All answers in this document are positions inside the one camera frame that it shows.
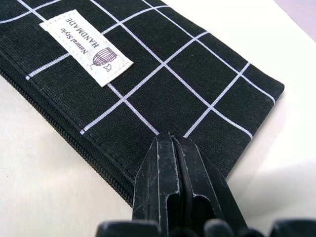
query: white label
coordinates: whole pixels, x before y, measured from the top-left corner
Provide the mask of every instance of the white label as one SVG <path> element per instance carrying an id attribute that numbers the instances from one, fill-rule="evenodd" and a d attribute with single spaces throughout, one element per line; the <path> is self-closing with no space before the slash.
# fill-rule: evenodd
<path id="1" fill-rule="evenodd" d="M 133 64 L 77 10 L 51 18 L 40 26 L 48 31 L 102 87 Z"/>

